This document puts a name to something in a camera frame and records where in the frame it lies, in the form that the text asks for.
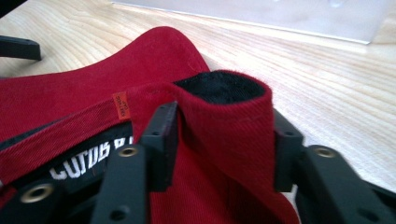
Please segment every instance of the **black plastic mount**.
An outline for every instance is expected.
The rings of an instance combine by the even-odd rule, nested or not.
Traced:
[[[33,40],[0,35],[0,57],[40,61],[40,46]]]
[[[277,111],[275,118],[275,189],[298,186],[302,223],[396,223],[396,194],[361,180],[334,149],[303,147],[298,130]]]
[[[161,105],[138,144],[110,154],[104,176],[73,192],[59,180],[36,181],[6,204],[0,223],[148,223],[148,192],[171,185],[177,136],[177,103]]]

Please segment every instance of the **red baseball cap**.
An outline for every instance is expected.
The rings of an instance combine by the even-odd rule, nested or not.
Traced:
[[[0,81],[0,206],[39,178],[71,188],[91,178],[109,150],[138,141],[154,110],[173,101],[173,184],[150,193],[152,223],[298,223],[273,187],[270,88],[237,72],[210,72],[190,40],[169,27],[78,70]]]

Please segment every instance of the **printed logo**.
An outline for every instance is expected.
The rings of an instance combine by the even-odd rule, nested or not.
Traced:
[[[82,151],[69,160],[64,161],[63,164],[51,168],[49,173],[52,178],[58,180],[65,180],[68,177],[79,178],[87,173],[87,171],[91,170],[100,161],[107,158],[112,149],[116,150],[117,148],[125,145],[126,141],[129,141],[128,144],[132,144],[134,138],[132,136],[129,137],[129,139],[119,138]]]

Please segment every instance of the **white object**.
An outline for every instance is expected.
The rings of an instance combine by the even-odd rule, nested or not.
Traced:
[[[392,0],[112,0],[368,44]]]

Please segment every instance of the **wood grain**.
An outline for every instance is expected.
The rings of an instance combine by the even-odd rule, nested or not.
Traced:
[[[396,5],[364,46],[107,0],[29,0],[0,20],[0,35],[37,41],[43,60],[2,58],[0,77],[96,63],[164,25],[183,32],[211,69],[268,83],[307,145],[339,150],[364,179],[396,191]]]

